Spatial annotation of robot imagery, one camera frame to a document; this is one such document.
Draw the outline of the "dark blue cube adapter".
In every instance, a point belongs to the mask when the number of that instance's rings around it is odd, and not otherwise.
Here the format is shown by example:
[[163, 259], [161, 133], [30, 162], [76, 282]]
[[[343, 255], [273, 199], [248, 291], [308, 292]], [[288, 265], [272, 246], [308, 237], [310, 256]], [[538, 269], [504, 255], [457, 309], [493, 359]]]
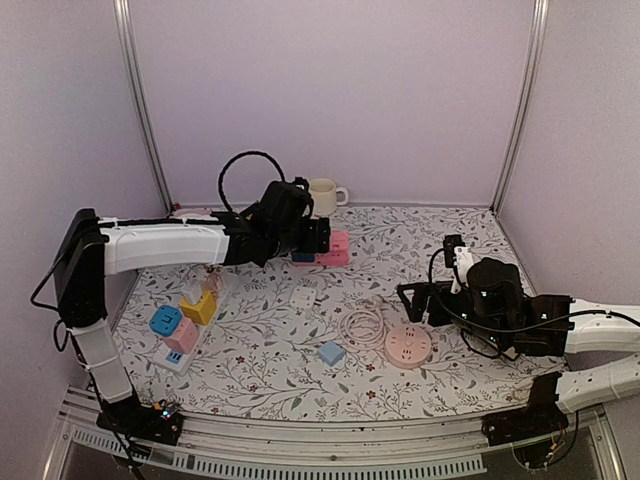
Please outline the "dark blue cube adapter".
[[316, 255], [313, 253], [293, 252], [291, 260], [294, 263], [312, 264], [316, 261]]

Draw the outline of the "pink power strip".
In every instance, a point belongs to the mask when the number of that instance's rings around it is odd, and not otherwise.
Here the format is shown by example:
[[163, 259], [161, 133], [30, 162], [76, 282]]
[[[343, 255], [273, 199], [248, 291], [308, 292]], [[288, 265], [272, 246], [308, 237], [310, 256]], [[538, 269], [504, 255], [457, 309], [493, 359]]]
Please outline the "pink power strip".
[[329, 241], [329, 251], [315, 256], [315, 265], [325, 267], [343, 267], [349, 263], [349, 234], [346, 231], [333, 230]]

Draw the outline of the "light blue plug adapter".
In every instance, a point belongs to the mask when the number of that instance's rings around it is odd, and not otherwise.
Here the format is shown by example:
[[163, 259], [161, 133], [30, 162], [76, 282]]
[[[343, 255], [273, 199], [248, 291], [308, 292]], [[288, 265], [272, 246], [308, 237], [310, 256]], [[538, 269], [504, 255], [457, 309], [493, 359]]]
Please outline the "light blue plug adapter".
[[328, 366], [333, 367], [340, 360], [343, 359], [345, 355], [344, 349], [336, 344], [335, 342], [326, 342], [323, 343], [318, 348], [318, 356], [319, 358]]

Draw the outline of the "round pink socket hub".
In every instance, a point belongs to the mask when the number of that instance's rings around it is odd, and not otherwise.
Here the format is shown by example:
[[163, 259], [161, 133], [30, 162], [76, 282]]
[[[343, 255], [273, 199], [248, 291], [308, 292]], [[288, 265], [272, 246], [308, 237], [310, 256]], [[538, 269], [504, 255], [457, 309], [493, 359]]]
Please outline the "round pink socket hub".
[[420, 367], [432, 352], [432, 339], [419, 324], [397, 325], [386, 334], [384, 353], [397, 368], [411, 370]]

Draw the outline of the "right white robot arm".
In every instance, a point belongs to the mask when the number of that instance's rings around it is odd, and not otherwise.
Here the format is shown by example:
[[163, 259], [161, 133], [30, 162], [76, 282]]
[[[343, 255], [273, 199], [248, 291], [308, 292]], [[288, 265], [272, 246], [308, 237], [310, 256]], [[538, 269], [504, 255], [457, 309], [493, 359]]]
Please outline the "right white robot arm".
[[496, 356], [563, 357], [591, 351], [625, 358], [585, 371], [536, 377], [517, 427], [537, 436], [563, 414], [622, 399], [639, 391], [639, 309], [606, 306], [568, 295], [525, 294], [516, 265], [483, 258], [471, 266], [447, 260], [450, 282], [401, 284], [396, 292], [412, 322], [452, 324], [473, 335]]

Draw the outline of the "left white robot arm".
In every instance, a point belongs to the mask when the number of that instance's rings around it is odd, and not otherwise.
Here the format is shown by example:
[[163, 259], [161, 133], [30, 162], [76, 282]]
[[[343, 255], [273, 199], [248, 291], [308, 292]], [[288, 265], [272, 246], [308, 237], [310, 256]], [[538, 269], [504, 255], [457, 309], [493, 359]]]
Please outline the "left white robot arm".
[[76, 212], [44, 276], [54, 283], [56, 302], [50, 308], [110, 404], [111, 419], [126, 433], [141, 433], [149, 415], [132, 399], [134, 388], [106, 322], [106, 277], [175, 264], [264, 266], [291, 253], [326, 253], [330, 222], [312, 213], [313, 199], [302, 179], [273, 181], [244, 211], [207, 218], [120, 220], [101, 218], [91, 208]]

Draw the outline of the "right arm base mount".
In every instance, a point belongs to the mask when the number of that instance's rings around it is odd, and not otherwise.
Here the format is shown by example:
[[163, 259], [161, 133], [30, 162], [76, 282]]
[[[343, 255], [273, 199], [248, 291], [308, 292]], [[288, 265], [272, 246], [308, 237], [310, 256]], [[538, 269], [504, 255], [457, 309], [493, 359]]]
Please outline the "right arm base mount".
[[568, 417], [556, 404], [560, 378], [559, 372], [536, 377], [525, 406], [485, 415], [481, 431], [489, 445], [517, 442], [566, 429]]

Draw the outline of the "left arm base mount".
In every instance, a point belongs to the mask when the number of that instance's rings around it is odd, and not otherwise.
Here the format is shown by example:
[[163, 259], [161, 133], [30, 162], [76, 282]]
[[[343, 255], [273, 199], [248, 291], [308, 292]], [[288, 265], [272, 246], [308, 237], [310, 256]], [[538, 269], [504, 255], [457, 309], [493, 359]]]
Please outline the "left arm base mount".
[[182, 433], [184, 416], [179, 403], [165, 399], [144, 405], [138, 396], [115, 402], [103, 401], [96, 425], [125, 436], [176, 446]]

